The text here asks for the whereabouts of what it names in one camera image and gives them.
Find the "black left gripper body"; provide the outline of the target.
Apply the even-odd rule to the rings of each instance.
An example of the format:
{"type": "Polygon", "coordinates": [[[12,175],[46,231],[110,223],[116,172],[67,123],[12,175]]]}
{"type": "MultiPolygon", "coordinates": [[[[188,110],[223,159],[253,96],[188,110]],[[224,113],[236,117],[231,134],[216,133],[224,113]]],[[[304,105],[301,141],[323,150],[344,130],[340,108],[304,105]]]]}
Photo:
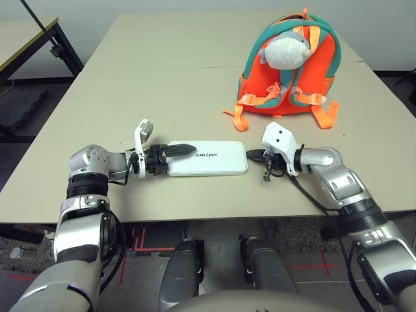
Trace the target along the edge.
{"type": "Polygon", "coordinates": [[[146,172],[159,176],[168,171],[166,144],[151,145],[145,152],[146,172]]]}

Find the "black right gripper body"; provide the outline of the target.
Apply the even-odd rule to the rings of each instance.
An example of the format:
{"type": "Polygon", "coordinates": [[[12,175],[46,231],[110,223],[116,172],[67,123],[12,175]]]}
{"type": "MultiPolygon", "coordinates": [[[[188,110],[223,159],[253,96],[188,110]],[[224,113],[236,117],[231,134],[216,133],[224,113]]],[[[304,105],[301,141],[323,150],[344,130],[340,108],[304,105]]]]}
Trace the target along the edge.
{"type": "Polygon", "coordinates": [[[286,162],[280,153],[265,153],[265,168],[267,172],[285,172],[286,162]]]}

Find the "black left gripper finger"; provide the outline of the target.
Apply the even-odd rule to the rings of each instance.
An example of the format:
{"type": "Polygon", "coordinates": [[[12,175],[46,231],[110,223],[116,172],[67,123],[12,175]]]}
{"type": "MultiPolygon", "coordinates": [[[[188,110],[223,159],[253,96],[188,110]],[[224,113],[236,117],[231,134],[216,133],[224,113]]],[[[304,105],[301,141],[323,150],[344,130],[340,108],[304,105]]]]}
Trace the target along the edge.
{"type": "Polygon", "coordinates": [[[190,144],[171,144],[166,145],[164,150],[167,157],[181,157],[194,153],[196,147],[190,144]]]}

